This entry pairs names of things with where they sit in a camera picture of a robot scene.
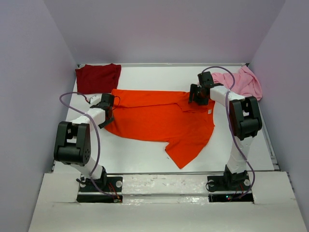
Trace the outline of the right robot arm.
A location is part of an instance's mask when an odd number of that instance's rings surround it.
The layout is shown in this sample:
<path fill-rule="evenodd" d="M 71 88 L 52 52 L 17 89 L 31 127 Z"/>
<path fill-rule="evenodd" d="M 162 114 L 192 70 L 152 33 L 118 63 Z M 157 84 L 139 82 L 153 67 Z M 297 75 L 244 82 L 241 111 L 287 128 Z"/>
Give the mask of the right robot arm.
<path fill-rule="evenodd" d="M 244 97 L 215 83 L 210 72 L 198 74 L 198 84 L 190 85 L 189 102 L 207 105 L 210 101 L 225 107 L 232 135 L 231 153 L 222 175 L 208 176 L 206 187 L 209 192 L 249 192 L 254 181 L 249 180 L 247 168 L 250 146 L 262 128 L 262 119 L 256 97 Z"/>

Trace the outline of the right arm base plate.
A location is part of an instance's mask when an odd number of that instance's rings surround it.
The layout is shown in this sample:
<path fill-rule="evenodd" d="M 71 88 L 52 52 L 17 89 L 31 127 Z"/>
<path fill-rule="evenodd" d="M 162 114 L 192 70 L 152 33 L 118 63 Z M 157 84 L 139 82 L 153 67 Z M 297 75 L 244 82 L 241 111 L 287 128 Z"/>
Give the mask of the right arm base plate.
<path fill-rule="evenodd" d="M 237 181 L 230 186 L 224 181 L 221 175 L 211 175 L 207 177 L 205 188 L 208 191 L 208 200 L 210 203 L 233 203 L 233 202 L 250 202 L 253 203 L 252 191 L 248 191 L 251 186 L 249 176 L 244 180 Z"/>

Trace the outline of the orange t-shirt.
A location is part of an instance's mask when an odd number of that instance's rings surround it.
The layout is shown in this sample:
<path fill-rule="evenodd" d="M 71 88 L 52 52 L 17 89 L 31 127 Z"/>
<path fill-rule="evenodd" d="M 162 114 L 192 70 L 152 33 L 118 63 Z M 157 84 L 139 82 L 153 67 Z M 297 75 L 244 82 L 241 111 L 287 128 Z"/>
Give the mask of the orange t-shirt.
<path fill-rule="evenodd" d="M 105 129 L 117 136 L 167 142 L 166 153 L 182 169 L 195 159 L 209 142 L 215 124 L 215 102 L 189 103 L 182 91 L 146 91 L 113 89 L 118 97 L 114 121 Z"/>

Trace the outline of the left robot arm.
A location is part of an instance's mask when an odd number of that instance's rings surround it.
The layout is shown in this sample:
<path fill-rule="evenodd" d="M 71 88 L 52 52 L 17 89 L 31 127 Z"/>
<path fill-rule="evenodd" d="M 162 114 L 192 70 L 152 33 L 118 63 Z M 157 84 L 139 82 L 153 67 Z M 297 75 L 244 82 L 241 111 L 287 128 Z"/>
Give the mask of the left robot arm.
<path fill-rule="evenodd" d="M 90 105 L 87 112 L 82 112 L 68 104 L 62 98 L 77 94 L 84 97 Z M 85 181 L 78 180 L 82 185 L 91 185 L 98 192 L 106 195 L 103 190 L 108 183 L 106 169 L 99 165 L 101 146 L 99 129 L 114 121 L 113 106 L 115 96 L 110 93 L 88 98 L 80 92 L 68 92 L 60 95 L 59 101 L 66 107 L 81 114 L 71 121 L 61 121 L 56 132 L 54 160 L 78 170 Z"/>

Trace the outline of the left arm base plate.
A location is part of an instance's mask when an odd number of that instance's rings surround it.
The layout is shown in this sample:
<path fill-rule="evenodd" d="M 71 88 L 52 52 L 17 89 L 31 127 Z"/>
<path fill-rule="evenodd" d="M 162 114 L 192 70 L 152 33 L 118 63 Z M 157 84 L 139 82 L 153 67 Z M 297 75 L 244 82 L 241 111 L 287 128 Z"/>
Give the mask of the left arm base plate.
<path fill-rule="evenodd" d="M 79 203 L 122 203 L 122 176 L 107 176 L 106 183 L 81 176 L 76 181 L 79 184 L 77 202 Z"/>

